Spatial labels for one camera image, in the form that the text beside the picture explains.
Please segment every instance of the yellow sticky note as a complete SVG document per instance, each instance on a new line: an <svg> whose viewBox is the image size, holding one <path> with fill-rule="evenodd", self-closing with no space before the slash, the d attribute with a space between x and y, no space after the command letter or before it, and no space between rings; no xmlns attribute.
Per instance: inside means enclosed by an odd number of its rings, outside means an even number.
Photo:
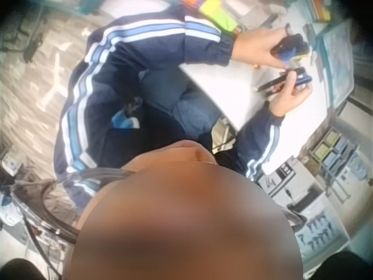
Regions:
<svg viewBox="0 0 373 280"><path fill-rule="evenodd" d="M199 10L225 30L232 32L238 26L237 22L221 8L220 0L207 0Z"/></svg>

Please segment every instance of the hand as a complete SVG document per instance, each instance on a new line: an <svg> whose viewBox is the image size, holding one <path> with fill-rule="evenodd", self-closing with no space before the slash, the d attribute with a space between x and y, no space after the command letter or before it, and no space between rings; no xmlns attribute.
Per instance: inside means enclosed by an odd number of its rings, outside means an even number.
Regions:
<svg viewBox="0 0 373 280"><path fill-rule="evenodd" d="M286 69L286 64L270 53L270 50L286 36L285 28L277 30L259 28L241 33L236 38L231 58L252 65Z"/></svg>
<svg viewBox="0 0 373 280"><path fill-rule="evenodd" d="M269 110L277 117L283 117L287 112L298 107L312 93L312 85L310 83L303 90L294 88L297 81L297 73L290 71L287 74L284 88L280 93L269 103Z"/></svg>

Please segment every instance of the jacket sleeve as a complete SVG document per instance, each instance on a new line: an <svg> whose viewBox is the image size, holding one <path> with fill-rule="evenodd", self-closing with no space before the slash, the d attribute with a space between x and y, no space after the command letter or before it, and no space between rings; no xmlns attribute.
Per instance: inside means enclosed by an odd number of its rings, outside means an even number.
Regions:
<svg viewBox="0 0 373 280"><path fill-rule="evenodd" d="M266 163L279 142L283 118L274 116L268 102L237 134L233 148L215 154L219 165L254 180L262 164Z"/></svg>
<svg viewBox="0 0 373 280"><path fill-rule="evenodd" d="M126 16L89 37L71 76L55 149L57 174L97 167L108 130L141 127L139 74L182 63L227 65L234 36L182 5Z"/></svg>

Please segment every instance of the navy track jacket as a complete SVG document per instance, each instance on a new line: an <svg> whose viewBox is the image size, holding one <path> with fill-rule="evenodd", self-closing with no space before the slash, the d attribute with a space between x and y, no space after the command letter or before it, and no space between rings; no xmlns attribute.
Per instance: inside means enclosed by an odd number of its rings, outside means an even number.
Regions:
<svg viewBox="0 0 373 280"><path fill-rule="evenodd" d="M149 136L149 131L157 134L157 124L144 121L144 108L136 109L139 74L182 63L225 66L234 40L181 5L122 17L92 33L86 56L72 73L61 115L54 154L57 177L95 167L120 168L143 152L181 140L177 129L168 130L166 141ZM120 116L119 126L113 125L114 116L116 122ZM253 179L277 146L281 121L264 105L238 133L233 148L215 154L218 164ZM81 190L68 193L82 207L87 201L82 197L100 188L92 181L76 187Z"/></svg>

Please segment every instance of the person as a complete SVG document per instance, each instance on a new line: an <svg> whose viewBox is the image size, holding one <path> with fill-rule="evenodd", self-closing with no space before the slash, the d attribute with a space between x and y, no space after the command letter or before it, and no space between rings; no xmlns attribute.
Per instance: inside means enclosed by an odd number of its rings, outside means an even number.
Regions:
<svg viewBox="0 0 373 280"><path fill-rule="evenodd" d="M182 5L122 17L93 32L61 114L57 178L97 167L136 172L160 163L205 161L253 180L276 148L286 113L311 94L311 85L295 89L296 74L289 72L282 91L241 128L233 148L212 155L211 131L221 113L178 66L236 60L286 68L270 54L285 36L285 29L236 36ZM101 187L85 180L66 191L83 209Z"/></svg>

